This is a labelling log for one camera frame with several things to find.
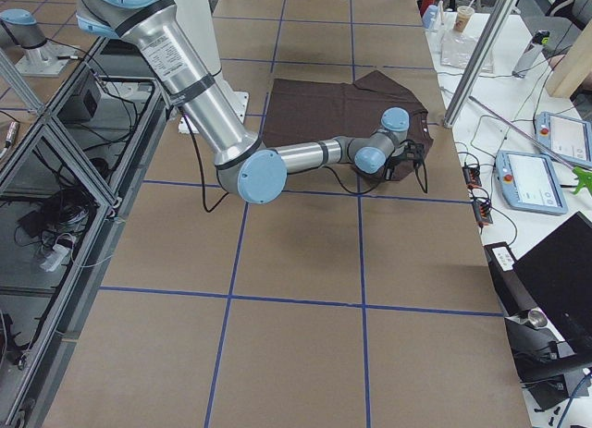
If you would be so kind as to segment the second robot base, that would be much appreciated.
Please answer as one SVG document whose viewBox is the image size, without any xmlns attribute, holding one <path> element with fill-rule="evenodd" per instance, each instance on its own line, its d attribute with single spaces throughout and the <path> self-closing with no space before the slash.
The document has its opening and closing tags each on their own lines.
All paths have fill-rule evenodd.
<svg viewBox="0 0 592 428">
<path fill-rule="evenodd" d="M 78 59 L 72 46 L 51 43 L 31 12 L 21 8 L 1 12 L 1 48 L 23 51 L 16 68 L 24 76 L 57 77 L 71 59 Z"/>
</svg>

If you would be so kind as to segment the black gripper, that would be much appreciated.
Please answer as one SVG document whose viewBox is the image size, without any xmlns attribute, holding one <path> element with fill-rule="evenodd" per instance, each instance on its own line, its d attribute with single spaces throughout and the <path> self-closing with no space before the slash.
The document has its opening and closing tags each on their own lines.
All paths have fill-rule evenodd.
<svg viewBox="0 0 592 428">
<path fill-rule="evenodd" d="M 420 149 L 417 146 L 407 146 L 403 152 L 391 156 L 386 163 L 387 175 L 409 175 L 420 167 Z"/>
</svg>

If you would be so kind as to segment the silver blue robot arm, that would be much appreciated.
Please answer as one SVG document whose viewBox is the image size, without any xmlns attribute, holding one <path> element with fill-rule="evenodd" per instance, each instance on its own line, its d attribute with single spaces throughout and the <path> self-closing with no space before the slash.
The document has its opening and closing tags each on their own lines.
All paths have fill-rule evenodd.
<svg viewBox="0 0 592 428">
<path fill-rule="evenodd" d="M 211 148 L 221 187 L 248 203 L 273 201 L 291 174 L 334 164 L 374 174 L 403 150 L 410 116 L 399 107 L 386 110 L 368 138 L 265 147 L 243 126 L 178 24 L 175 0 L 78 0 L 77 17 L 81 30 L 139 49 L 190 131 Z"/>
</svg>

